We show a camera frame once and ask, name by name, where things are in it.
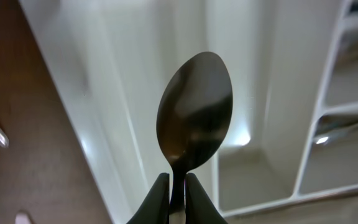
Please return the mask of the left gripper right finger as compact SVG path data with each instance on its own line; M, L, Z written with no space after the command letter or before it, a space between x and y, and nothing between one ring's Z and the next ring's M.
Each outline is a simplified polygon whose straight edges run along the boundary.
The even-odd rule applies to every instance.
M194 173L186 175L185 184L186 224L227 224Z

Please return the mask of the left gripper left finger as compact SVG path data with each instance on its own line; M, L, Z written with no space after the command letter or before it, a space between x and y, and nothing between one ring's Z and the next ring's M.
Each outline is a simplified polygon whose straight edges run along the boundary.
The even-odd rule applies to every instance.
M161 173L127 224L166 224L170 203L170 175Z

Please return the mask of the pink plastic knife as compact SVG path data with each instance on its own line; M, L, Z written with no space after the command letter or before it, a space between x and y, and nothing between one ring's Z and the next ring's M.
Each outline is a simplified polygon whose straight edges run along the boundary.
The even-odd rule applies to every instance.
M33 221L28 213L18 212L15 216L14 224L33 224Z

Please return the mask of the white cutlery tray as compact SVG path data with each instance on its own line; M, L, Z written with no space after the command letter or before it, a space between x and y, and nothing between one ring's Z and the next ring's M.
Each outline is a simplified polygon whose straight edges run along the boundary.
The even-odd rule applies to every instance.
M219 151L195 170L223 217L358 189L358 1L21 1L114 223L159 173L157 110L174 73L211 51L232 80Z

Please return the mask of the large metal spoon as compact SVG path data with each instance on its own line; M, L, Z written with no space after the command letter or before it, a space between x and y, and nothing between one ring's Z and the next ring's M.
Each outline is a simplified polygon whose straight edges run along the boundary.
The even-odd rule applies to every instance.
M358 115L323 116L313 137L313 144L331 144L358 131Z

